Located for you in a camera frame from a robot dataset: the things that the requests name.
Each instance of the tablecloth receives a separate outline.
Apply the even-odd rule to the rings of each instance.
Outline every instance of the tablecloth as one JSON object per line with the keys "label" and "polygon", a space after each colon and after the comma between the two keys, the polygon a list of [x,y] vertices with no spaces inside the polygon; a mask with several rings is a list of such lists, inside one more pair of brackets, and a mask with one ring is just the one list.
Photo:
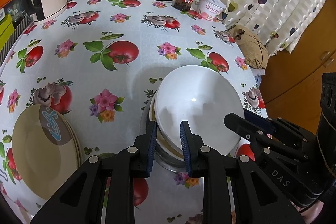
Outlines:
{"label": "tablecloth", "polygon": [[[31,215],[46,202],[36,197],[38,202],[32,203],[27,198],[32,192],[11,156],[15,122],[32,104],[64,114],[78,136],[84,160],[131,146],[149,98],[169,72],[184,65],[219,71],[246,109],[267,116],[253,74],[224,25],[206,21],[194,10],[180,12],[172,4],[68,0],[60,16],[24,32],[0,76],[2,193]],[[167,96],[174,100],[174,94]],[[148,196],[146,187],[140,188],[143,200],[135,208],[137,224],[200,223],[201,179],[154,162],[146,181]]]}

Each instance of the beige plate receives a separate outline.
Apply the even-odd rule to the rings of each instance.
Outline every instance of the beige plate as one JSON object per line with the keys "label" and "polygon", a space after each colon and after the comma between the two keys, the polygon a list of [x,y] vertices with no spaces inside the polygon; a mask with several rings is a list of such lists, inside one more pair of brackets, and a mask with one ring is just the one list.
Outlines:
{"label": "beige plate", "polygon": [[[153,96],[153,99],[151,101],[151,106],[150,106],[150,110],[149,110],[149,120],[150,121],[156,121],[156,117],[155,117],[155,95]],[[173,158],[176,158],[177,160],[181,160],[184,161],[183,155],[180,154],[179,152],[177,152],[162,136],[161,131],[159,129],[159,127],[157,127],[157,137],[156,137],[156,141],[158,143],[158,145],[160,145],[160,147],[166,152],[168,153],[170,156],[172,156]]]}
{"label": "beige plate", "polygon": [[79,167],[83,163],[83,155],[82,155],[82,150],[81,150],[81,146],[79,145],[77,135],[75,134],[75,131],[72,128],[72,126],[70,125],[70,123],[65,119],[65,117],[63,115],[61,116],[61,118],[65,122],[65,124],[68,126],[70,134],[73,137],[73,140],[75,141],[75,146],[76,146],[77,156],[78,156],[78,163],[79,163],[78,167]]}
{"label": "beige plate", "polygon": [[77,169],[75,142],[60,114],[43,105],[25,109],[12,139],[13,157],[26,185],[49,199]]}

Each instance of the wooden cabinet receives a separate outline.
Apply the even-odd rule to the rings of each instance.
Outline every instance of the wooden cabinet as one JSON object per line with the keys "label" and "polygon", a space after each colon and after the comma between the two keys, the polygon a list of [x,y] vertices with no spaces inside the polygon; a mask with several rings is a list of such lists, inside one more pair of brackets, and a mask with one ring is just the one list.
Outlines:
{"label": "wooden cabinet", "polygon": [[282,117],[315,134],[321,115],[322,74],[325,72],[336,72],[336,53],[305,80],[266,104],[268,115]]}
{"label": "wooden cabinet", "polygon": [[267,104],[314,73],[336,51],[336,0],[327,0],[295,50],[270,57],[260,91]]}

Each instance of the yogurt container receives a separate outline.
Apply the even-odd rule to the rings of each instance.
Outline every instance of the yogurt container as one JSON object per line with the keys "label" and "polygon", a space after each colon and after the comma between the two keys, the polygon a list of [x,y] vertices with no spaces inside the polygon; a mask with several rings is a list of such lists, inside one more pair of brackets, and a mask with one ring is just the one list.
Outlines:
{"label": "yogurt container", "polygon": [[226,9],[226,6],[220,0],[199,0],[196,12],[202,18],[213,21],[224,9]]}

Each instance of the stacked bowl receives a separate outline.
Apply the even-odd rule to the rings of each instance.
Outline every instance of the stacked bowl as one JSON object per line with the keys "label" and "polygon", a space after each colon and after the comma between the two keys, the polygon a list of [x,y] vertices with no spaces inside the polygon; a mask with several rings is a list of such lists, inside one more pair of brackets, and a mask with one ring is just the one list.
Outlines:
{"label": "stacked bowl", "polygon": [[191,132],[201,136],[205,145],[229,154],[240,141],[223,122],[232,112],[244,117],[236,90],[219,73],[194,65],[170,72],[143,113],[147,121],[157,122],[155,160],[171,171],[185,172],[179,130],[182,121],[188,121]]}

